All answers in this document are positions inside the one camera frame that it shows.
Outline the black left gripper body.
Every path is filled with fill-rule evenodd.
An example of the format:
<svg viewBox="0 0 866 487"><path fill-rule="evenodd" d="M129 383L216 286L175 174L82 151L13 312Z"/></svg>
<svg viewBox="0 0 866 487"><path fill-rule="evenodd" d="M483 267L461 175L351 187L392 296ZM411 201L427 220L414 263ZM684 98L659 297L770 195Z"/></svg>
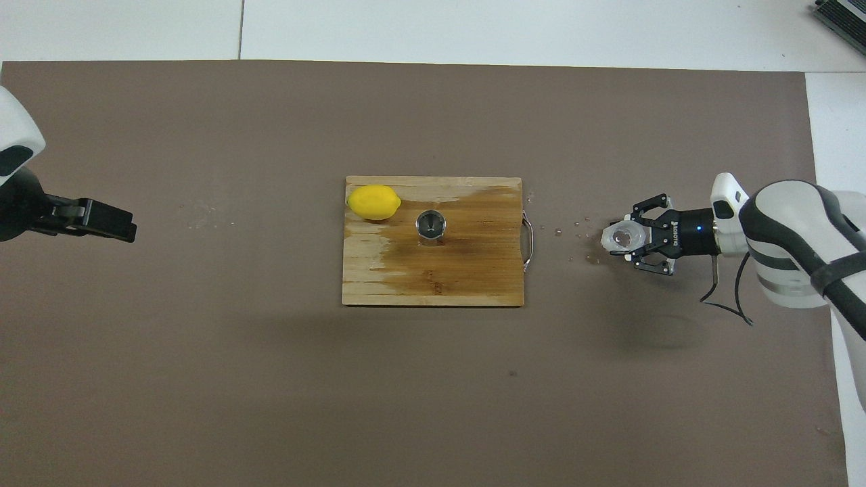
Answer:
<svg viewBox="0 0 866 487"><path fill-rule="evenodd" d="M47 196L30 169L20 169L1 188L1 241L30 230L47 215Z"/></svg>

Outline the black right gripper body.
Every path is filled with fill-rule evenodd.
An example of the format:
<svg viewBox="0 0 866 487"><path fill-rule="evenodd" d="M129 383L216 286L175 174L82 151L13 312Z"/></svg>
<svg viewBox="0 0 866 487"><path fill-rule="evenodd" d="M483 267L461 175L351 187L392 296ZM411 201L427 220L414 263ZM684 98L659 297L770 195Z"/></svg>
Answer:
<svg viewBox="0 0 866 487"><path fill-rule="evenodd" d="M714 213L709 208L666 210L658 218L661 224L658 251L666 258L684 256L717 256L719 246L714 233Z"/></svg>

